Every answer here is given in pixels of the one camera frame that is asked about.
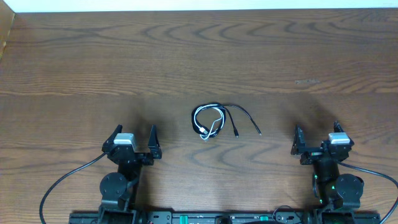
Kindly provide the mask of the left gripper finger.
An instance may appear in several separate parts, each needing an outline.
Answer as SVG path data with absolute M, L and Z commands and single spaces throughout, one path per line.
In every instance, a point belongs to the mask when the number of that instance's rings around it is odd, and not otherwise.
M 112 149 L 114 146 L 114 139 L 116 138 L 117 134 L 121 133 L 123 126 L 121 124 L 117 125 L 113 133 L 105 140 L 102 145 L 102 149 Z
M 148 142 L 148 148 L 154 159 L 162 158 L 162 149 L 157 137 L 157 127 L 153 125 L 150 130 L 150 138 Z

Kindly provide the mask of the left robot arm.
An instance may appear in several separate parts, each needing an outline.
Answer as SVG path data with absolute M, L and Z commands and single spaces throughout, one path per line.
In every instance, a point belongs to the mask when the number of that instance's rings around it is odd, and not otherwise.
M 157 127 L 151 127 L 148 152 L 136 152 L 135 135 L 122 132 L 122 128 L 118 125 L 102 146 L 118 170 L 105 175 L 100 182 L 98 223 L 147 223 L 146 213 L 136 208 L 136 195 L 142 168 L 162 158 Z

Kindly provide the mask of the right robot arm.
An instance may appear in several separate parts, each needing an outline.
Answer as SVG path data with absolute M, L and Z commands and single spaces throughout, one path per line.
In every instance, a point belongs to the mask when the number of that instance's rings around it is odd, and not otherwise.
M 302 128 L 296 125 L 291 154 L 300 156 L 301 165 L 313 167 L 312 185 L 320 208 L 305 212 L 302 223 L 354 223 L 354 210 L 360 207 L 363 180 L 353 174 L 340 174 L 338 163 L 349 157 L 354 141 L 339 122 L 318 147 L 308 147 Z

